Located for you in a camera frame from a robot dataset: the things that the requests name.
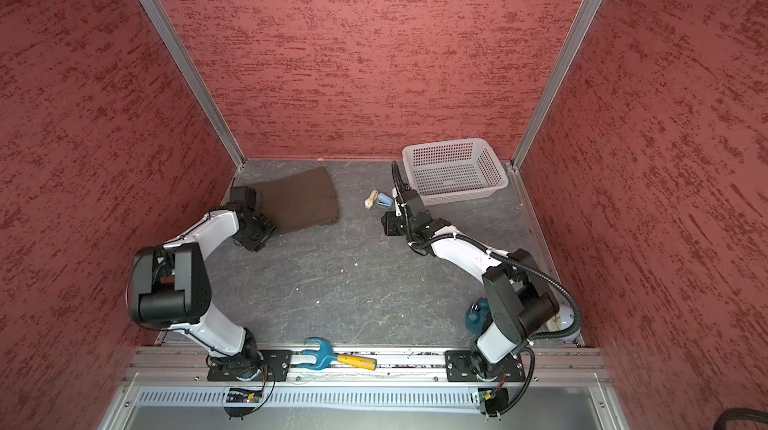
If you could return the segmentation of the brown trousers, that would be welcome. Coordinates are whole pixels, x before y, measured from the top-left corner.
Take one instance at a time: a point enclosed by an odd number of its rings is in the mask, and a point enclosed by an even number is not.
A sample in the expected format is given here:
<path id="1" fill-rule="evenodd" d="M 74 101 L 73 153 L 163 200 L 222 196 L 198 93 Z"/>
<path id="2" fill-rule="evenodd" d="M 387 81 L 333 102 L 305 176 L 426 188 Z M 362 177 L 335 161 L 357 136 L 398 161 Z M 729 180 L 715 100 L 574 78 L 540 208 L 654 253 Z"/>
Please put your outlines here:
<path id="1" fill-rule="evenodd" d="M 337 193 L 324 167 L 248 187 L 260 194 L 261 212 L 276 225 L 278 234 L 336 224 L 340 218 Z"/>

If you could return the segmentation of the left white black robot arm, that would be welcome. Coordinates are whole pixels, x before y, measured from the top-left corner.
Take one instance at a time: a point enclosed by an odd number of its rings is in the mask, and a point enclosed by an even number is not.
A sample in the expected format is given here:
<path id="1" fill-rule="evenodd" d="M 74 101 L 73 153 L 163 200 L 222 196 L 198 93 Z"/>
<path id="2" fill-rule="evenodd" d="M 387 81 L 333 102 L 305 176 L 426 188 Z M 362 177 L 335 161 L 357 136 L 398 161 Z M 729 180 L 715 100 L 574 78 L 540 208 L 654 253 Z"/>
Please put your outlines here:
<path id="1" fill-rule="evenodd" d="M 139 250 L 125 292 L 131 320 L 142 328 L 179 333 L 202 347 L 210 378 L 266 380 L 269 366 L 253 332 L 213 303 L 206 260 L 230 239 L 248 251 L 261 250 L 275 232 L 263 213 L 232 204 L 207 212 L 158 246 Z"/>

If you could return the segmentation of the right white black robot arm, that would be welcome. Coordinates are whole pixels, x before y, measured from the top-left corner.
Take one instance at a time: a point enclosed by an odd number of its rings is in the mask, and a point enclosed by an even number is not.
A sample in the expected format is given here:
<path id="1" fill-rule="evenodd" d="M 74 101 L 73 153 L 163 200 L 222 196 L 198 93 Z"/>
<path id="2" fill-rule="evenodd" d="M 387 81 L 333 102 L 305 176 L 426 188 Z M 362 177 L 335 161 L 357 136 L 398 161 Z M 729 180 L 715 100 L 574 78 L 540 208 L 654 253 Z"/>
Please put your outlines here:
<path id="1" fill-rule="evenodd" d="M 432 217 L 414 189 L 394 192 L 394 208 L 382 225 L 386 235 L 405 237 L 417 254 L 446 260 L 482 284 L 488 313 L 470 350 L 472 372 L 482 379 L 497 377 L 502 362 L 519 354 L 560 311 L 549 276 L 528 252 L 489 247 Z"/>

